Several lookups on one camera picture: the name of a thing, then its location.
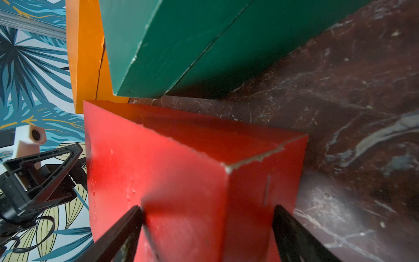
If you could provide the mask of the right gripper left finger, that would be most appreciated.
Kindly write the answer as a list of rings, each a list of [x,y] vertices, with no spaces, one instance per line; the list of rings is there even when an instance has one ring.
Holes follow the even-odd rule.
[[[132,262],[134,261],[144,213],[133,206],[98,241],[91,245],[78,262]]]

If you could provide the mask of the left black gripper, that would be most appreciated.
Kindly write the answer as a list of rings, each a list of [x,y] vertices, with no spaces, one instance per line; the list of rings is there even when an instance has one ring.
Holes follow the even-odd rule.
[[[1,175],[1,235],[30,229],[49,208],[73,201],[76,185],[87,188],[85,163],[77,163],[82,148],[72,144],[3,163]]]

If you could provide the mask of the green shoebox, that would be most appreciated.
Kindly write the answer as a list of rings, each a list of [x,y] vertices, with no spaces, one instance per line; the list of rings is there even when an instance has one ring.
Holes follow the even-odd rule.
[[[100,1],[113,93],[218,98],[366,1]]]

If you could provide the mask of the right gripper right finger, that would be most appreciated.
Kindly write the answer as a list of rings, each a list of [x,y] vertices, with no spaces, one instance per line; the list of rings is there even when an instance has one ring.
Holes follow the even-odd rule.
[[[282,262],[340,262],[281,205],[275,207],[272,229]]]

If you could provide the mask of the red shoebox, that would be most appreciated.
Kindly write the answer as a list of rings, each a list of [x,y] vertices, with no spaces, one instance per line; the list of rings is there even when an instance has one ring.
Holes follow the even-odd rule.
[[[84,120],[94,240],[137,205],[137,262],[280,260],[273,213],[295,207],[307,134],[99,100]]]

